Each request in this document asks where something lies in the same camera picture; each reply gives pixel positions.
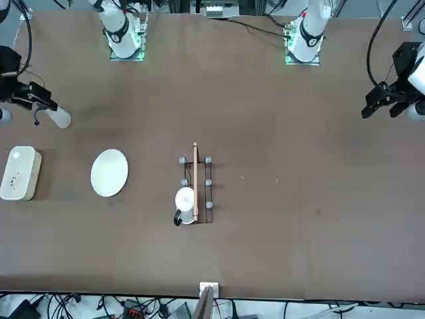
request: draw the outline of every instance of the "table surface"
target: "table surface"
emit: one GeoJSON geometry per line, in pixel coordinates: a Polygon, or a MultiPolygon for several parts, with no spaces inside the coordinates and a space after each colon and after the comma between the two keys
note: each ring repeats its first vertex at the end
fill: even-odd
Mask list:
{"type": "MultiPolygon", "coordinates": [[[[286,66],[279,38],[161,14],[137,64],[109,61],[95,13],[36,12],[30,70],[72,125],[13,108],[2,128],[1,167],[13,146],[42,154],[34,199],[0,202],[2,288],[196,296],[213,281],[222,296],[425,302],[425,126],[360,114],[376,25],[331,21],[321,66],[286,66]],[[194,141],[214,163],[214,223],[176,227],[194,141]],[[109,148],[129,178],[102,198],[90,170],[109,148]]],[[[377,79],[407,39],[385,23],[377,79]]]]}

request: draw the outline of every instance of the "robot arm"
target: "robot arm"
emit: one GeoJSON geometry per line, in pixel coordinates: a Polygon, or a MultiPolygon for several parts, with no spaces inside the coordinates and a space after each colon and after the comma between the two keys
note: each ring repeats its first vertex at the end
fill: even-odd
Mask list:
{"type": "Polygon", "coordinates": [[[309,0],[305,14],[295,20],[296,35],[288,47],[294,58],[300,62],[310,62],[317,56],[331,13],[329,0],[309,0]]]}
{"type": "Polygon", "coordinates": [[[112,0],[88,1],[93,10],[99,13],[109,46],[115,55],[119,58],[129,58],[133,55],[140,48],[137,41],[137,19],[131,13],[124,13],[112,0]]]}

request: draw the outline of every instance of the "electronic device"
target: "electronic device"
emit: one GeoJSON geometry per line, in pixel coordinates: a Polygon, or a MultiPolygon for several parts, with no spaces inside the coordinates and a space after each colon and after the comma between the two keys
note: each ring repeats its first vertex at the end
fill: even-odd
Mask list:
{"type": "Polygon", "coordinates": [[[20,305],[7,317],[7,319],[39,319],[41,315],[37,311],[41,300],[44,296],[30,303],[27,299],[22,301],[20,305]]]}
{"type": "Polygon", "coordinates": [[[0,185],[6,201],[29,201],[34,196],[41,166],[41,155],[30,146],[14,147],[7,158],[0,185]]]}

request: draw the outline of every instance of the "mug handle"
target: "mug handle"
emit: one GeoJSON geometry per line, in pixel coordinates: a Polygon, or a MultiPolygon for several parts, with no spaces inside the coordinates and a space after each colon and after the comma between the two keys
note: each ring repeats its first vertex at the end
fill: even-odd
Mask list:
{"type": "Polygon", "coordinates": [[[183,220],[180,218],[180,214],[181,214],[181,210],[180,210],[180,209],[178,209],[178,210],[175,212],[175,215],[174,215],[174,225],[176,225],[176,226],[180,226],[181,222],[183,221],[183,220]]]}

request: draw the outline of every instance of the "white cup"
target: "white cup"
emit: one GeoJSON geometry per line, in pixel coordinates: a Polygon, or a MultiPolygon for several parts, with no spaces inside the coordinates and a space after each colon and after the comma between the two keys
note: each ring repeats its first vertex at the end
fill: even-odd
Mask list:
{"type": "Polygon", "coordinates": [[[174,215],[174,224],[189,225],[195,221],[193,207],[195,206],[195,192],[190,187],[180,188],[175,196],[177,212],[174,215]]]}

